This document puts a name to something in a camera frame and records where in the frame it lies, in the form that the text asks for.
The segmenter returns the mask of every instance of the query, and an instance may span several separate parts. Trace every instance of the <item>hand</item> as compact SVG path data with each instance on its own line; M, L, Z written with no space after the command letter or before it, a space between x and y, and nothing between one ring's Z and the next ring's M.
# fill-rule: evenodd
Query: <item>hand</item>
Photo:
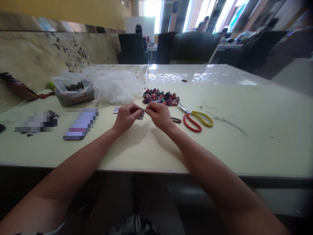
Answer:
M150 102L145 112L152 118L153 123L163 132L177 128L171 118L169 108L166 105Z
M140 117L141 112L141 107L134 103L120 107L112 129L120 134L125 133L134 124L135 120Z

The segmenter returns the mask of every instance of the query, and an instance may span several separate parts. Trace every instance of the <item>phone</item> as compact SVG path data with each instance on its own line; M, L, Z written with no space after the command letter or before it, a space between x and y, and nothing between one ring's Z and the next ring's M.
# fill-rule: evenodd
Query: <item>phone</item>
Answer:
M97 108L84 108L80 115L74 121L74 124L64 132L65 140L80 140L90 131L90 127L95 123L96 117L99 115Z

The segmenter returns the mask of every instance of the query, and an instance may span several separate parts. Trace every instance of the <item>scissor blade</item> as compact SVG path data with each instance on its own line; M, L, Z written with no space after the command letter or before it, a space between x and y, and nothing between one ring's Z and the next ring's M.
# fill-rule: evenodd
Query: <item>scissor blade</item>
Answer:
M184 110L186 113L191 113L191 111L189 111L188 109L186 109L181 103L178 104L178 106Z

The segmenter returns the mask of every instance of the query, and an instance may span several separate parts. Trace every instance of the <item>marble wall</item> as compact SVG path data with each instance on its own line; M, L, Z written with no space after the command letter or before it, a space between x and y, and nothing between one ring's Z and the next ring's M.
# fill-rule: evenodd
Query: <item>marble wall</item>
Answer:
M118 64L120 50L117 34L1 31L0 72L9 72L39 93L52 77L64 72L91 64ZM1 113L22 100L1 80L0 101L6 102Z

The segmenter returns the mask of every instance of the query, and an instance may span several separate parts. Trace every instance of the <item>small fabric piece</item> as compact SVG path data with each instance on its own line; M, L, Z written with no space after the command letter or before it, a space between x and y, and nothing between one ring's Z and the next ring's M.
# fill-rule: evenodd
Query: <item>small fabric piece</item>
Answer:
M153 90L147 89L143 94L143 103L149 104L150 102L162 103L167 106L176 106L179 103L179 97L175 93L167 92L154 88Z
M49 92L48 94L39 94L38 96L41 99L45 99L45 98L47 98L47 97L49 97L51 95L55 95L55 93L54 92Z
M137 118L137 120L143 120L143 117L144 117L144 109L141 109L141 115L139 118Z
M120 107L114 107L113 114L117 114Z

